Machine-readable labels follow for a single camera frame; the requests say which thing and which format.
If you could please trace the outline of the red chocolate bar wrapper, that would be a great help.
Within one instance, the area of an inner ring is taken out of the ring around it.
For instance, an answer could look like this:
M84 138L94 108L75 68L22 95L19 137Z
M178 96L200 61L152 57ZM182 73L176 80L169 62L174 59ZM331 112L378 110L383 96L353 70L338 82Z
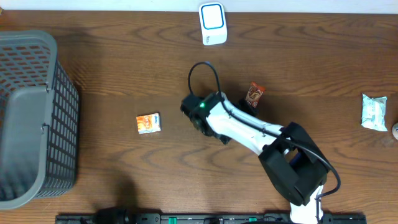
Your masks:
M265 92L265 88L258 85L256 82L251 82L248 93L245 97L245 101L249 103L253 108L256 108L262 94Z

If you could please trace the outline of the orange small box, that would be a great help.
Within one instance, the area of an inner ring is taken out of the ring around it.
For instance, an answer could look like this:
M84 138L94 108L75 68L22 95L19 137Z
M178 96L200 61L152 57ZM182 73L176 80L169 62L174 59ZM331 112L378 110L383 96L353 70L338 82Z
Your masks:
M136 121L139 134L148 134L161 131L160 114L158 113L138 116Z

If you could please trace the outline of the mint green wipes packet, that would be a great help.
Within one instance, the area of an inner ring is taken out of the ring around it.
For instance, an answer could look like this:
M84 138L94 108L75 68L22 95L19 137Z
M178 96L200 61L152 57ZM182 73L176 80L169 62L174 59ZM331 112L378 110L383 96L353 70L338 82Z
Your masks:
M365 94L362 94L362 97L362 127L386 132L385 114L387 97L370 98Z

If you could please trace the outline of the green lid jar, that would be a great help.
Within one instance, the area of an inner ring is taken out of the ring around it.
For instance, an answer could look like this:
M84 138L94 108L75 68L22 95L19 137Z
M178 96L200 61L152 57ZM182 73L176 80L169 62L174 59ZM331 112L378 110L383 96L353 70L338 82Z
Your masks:
M392 135L398 139L398 123L394 124L392 127Z

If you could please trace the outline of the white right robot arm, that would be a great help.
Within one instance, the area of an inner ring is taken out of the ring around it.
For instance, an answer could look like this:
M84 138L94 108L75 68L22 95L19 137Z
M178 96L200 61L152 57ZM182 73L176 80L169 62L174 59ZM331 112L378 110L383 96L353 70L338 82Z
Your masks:
M246 100L231 103L223 92L190 93L181 111L202 134L223 144L234 140L258 156L269 180L289 203L294 223L320 223L320 199L332 166L299 124L283 127L256 117Z

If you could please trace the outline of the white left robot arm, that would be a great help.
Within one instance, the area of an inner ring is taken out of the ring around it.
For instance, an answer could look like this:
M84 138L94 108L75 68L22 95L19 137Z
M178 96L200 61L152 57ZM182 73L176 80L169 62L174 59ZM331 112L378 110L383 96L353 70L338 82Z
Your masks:
M94 224L136 224L136 216L126 208L111 207L98 210L93 217Z

